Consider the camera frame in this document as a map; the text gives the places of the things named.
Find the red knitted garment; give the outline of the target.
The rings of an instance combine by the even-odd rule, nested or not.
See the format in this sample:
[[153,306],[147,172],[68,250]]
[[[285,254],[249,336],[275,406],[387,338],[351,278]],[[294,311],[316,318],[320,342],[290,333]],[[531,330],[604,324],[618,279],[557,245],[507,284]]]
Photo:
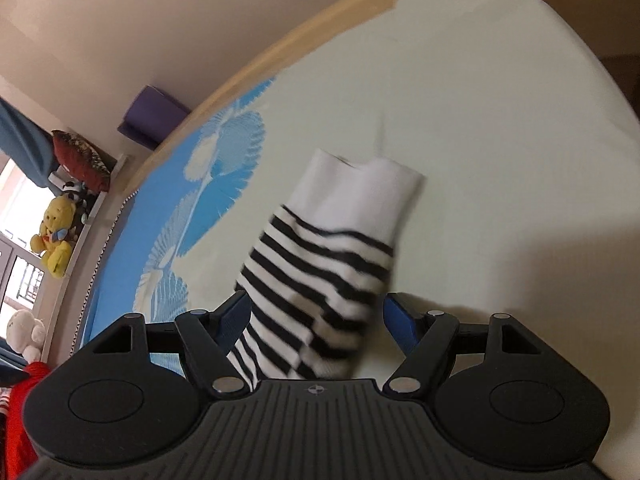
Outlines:
[[24,370],[1,367],[1,414],[6,418],[4,466],[8,479],[17,479],[37,460],[25,429],[23,410],[29,393],[49,373],[50,367],[39,361],[27,364]]

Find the yellow plush toy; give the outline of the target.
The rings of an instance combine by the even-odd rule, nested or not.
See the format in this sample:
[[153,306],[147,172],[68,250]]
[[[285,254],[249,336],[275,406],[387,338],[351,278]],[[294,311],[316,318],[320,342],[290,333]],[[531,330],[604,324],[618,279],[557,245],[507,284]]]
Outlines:
[[76,242],[75,217],[76,204],[65,195],[55,197],[43,214],[38,233],[29,242],[30,251],[41,259],[54,278],[65,275],[72,258]]

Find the purple box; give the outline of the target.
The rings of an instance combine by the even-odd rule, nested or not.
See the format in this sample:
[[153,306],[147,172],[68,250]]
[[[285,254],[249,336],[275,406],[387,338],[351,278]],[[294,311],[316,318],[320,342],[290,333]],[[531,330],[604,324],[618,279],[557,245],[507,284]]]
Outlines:
[[155,151],[191,111],[169,94],[145,86],[126,111],[117,131],[131,141]]

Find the black white striped sweater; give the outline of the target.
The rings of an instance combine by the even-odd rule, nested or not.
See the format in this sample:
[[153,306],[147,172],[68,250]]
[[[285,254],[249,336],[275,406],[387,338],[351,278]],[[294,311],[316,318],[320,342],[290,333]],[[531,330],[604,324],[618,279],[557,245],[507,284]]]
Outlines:
[[236,281],[250,318],[228,358],[250,387],[350,375],[423,182],[388,158],[314,153]]

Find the blue curtain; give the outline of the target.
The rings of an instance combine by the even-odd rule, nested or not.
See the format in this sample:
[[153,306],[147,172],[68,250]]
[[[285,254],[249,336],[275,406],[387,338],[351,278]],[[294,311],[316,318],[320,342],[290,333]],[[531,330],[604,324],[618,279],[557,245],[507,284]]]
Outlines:
[[56,193],[50,174],[58,169],[52,136],[5,100],[0,102],[1,151],[38,188]]

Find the white plush toy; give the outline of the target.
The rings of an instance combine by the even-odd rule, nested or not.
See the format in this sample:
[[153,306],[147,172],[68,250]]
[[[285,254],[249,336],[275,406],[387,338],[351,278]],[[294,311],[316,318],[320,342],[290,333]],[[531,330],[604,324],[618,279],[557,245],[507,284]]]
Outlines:
[[46,328],[29,310],[17,310],[6,326],[6,342],[28,363],[42,360],[42,349],[47,337]]

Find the dark red patterned cushion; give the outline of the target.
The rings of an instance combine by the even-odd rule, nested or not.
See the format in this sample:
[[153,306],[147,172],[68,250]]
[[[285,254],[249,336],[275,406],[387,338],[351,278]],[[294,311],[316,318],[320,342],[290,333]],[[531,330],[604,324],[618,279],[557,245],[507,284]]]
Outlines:
[[111,187],[111,171],[104,164],[99,152],[77,133],[53,130],[53,149],[58,163],[91,192],[108,192]]

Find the blue and cream bed sheet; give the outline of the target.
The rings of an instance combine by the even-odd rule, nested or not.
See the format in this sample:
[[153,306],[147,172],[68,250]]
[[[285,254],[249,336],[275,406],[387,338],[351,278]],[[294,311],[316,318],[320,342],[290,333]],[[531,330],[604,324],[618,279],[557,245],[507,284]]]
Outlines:
[[[597,464],[637,478],[639,123],[541,0],[397,0],[210,115],[118,219],[81,341],[127,312],[221,304],[318,151],[422,174],[390,288],[463,321],[518,318],[601,388]],[[398,363],[380,317],[349,376]]]

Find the wooden bed frame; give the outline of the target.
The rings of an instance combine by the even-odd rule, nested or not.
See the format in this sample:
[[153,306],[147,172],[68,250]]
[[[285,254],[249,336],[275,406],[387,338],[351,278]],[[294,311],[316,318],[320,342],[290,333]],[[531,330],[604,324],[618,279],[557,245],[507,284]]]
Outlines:
[[[256,84],[277,75],[281,70],[322,47],[334,37],[393,9],[396,2],[397,0],[340,0],[308,18],[222,84],[137,170],[129,170],[126,162],[119,159],[111,192],[100,195],[92,212],[109,228],[114,226],[118,215],[109,214],[108,208],[113,204],[119,208],[125,206],[126,201],[137,193],[148,175],[168,159],[180,142],[210,115],[242,96]],[[94,276],[111,237],[110,234],[105,234],[90,243],[88,239],[93,236],[98,236],[96,228],[82,232],[80,243],[70,260],[70,266],[53,304],[49,331],[42,352],[43,359],[52,366],[65,361],[74,352]]]

